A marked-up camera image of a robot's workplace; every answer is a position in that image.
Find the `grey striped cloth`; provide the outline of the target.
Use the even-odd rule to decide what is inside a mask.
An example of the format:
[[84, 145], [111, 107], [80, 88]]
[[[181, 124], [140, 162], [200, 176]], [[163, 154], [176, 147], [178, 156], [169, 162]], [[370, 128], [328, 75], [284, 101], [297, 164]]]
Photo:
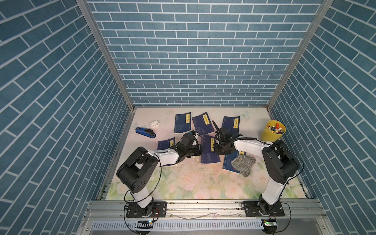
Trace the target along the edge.
[[232, 167], [239, 171], [244, 177], [248, 177], [252, 172], [252, 167], [256, 163], [254, 156], [240, 154], [231, 161]]

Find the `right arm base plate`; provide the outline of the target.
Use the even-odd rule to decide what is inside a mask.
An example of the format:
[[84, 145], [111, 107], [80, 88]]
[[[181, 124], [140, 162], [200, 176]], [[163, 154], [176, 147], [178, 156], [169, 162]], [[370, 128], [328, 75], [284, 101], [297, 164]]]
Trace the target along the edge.
[[267, 202], [264, 202], [264, 201], [255, 201], [255, 200], [243, 201], [241, 202], [240, 206], [244, 209], [247, 217], [258, 217], [258, 216], [282, 217], [282, 216], [285, 216], [285, 212], [283, 210], [283, 207], [280, 201], [277, 201], [273, 205], [269, 205]]

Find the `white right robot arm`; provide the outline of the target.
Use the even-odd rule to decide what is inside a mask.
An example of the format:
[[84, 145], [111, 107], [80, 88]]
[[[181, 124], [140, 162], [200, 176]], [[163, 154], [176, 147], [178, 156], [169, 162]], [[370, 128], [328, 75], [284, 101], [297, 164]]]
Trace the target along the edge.
[[264, 163], [269, 174], [269, 180], [265, 190], [259, 197], [258, 210], [264, 216], [269, 216], [277, 211], [280, 207], [280, 198], [288, 182], [294, 178], [294, 174], [300, 167], [295, 161], [295, 153], [287, 149], [285, 143], [277, 140], [268, 144], [267, 147], [256, 148], [256, 141], [266, 144], [257, 138], [243, 137], [242, 135], [231, 135], [227, 128], [218, 128], [215, 122], [213, 125], [216, 129], [215, 138], [218, 143], [214, 144], [214, 151], [219, 155], [228, 155], [235, 151], [244, 151], [249, 154], [261, 153]]

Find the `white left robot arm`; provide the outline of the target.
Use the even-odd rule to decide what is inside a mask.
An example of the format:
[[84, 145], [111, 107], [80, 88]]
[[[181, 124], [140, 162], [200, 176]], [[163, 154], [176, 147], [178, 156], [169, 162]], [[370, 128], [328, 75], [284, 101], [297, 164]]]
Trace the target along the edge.
[[200, 156], [201, 145], [198, 143], [198, 136], [195, 131], [187, 132], [176, 145], [166, 150], [148, 151], [140, 146], [118, 168], [116, 176], [129, 188], [135, 200], [134, 209], [138, 216], [149, 216], [154, 208], [154, 198], [146, 185], [155, 168], [175, 165], [186, 158]]

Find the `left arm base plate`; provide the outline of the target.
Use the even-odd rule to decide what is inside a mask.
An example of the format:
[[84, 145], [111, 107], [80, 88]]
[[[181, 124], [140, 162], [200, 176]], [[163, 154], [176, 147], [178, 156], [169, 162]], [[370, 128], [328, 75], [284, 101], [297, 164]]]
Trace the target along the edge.
[[139, 204], [130, 202], [125, 209], [127, 218], [141, 217], [165, 217], [167, 209], [166, 201], [151, 201], [145, 208], [141, 208]]

